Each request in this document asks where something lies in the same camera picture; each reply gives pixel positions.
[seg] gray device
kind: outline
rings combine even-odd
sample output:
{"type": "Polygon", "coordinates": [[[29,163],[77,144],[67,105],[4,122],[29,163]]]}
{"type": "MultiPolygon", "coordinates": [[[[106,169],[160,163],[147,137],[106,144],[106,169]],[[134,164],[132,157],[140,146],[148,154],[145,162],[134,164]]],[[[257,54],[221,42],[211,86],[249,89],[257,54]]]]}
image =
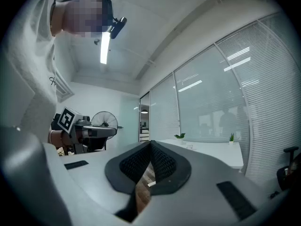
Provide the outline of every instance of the gray device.
{"type": "Polygon", "coordinates": [[[92,147],[93,139],[108,138],[117,133],[115,128],[92,125],[89,116],[84,116],[68,107],[63,109],[57,124],[69,134],[75,154],[87,153],[89,147],[92,147]],[[83,141],[78,140],[77,132],[82,134],[83,141]]]}
{"type": "Polygon", "coordinates": [[[0,127],[0,169],[24,209],[41,225],[259,225],[282,202],[222,161],[151,141],[59,157],[50,144],[0,127]],[[139,215],[135,184],[149,162],[156,184],[139,215]]]}

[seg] small plant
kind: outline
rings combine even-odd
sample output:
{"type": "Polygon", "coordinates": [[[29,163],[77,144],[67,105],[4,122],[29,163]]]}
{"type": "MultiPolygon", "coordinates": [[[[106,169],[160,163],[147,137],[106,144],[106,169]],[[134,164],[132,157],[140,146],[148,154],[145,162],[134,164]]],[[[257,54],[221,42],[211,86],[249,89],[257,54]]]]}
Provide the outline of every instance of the small plant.
{"type": "Polygon", "coordinates": [[[177,139],[183,139],[185,136],[185,133],[181,133],[180,135],[175,135],[174,137],[177,139]]]}
{"type": "Polygon", "coordinates": [[[233,134],[231,133],[231,136],[230,136],[230,138],[229,138],[229,141],[234,141],[234,133],[233,133],[233,134]]]}

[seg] electric fan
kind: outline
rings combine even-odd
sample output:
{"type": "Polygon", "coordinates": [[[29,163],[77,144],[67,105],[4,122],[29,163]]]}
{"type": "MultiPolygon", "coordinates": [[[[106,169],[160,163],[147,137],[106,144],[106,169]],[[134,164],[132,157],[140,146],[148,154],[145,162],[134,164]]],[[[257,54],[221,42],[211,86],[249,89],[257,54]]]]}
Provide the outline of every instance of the electric fan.
{"type": "Polygon", "coordinates": [[[93,116],[91,124],[94,126],[115,128],[116,131],[118,129],[118,121],[116,117],[112,113],[107,111],[101,111],[93,116]]]}

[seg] white desk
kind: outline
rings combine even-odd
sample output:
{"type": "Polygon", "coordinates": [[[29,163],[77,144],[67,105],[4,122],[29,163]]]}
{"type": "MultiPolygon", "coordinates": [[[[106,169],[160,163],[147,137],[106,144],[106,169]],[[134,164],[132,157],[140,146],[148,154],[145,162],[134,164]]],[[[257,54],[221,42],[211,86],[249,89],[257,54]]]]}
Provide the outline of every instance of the white desk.
{"type": "Polygon", "coordinates": [[[184,145],[181,145],[181,143],[176,139],[167,139],[160,142],[181,146],[183,148],[186,148],[187,145],[192,145],[193,151],[213,156],[234,169],[240,170],[244,165],[238,142],[235,142],[233,145],[229,145],[229,143],[204,143],[185,141],[184,145]]]}

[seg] potted plant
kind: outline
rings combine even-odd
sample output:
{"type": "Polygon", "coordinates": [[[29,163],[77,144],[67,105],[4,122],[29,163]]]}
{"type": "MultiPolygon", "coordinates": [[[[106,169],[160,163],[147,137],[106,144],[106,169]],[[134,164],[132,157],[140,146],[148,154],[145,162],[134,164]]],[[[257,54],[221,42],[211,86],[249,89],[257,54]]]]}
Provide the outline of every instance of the potted plant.
{"type": "Polygon", "coordinates": [[[231,133],[231,136],[229,138],[229,145],[233,145],[233,143],[234,143],[234,133],[233,134],[231,133]]]}
{"type": "Polygon", "coordinates": [[[180,142],[181,145],[183,145],[185,133],[181,133],[180,135],[175,135],[174,137],[177,138],[177,140],[180,142]]]}

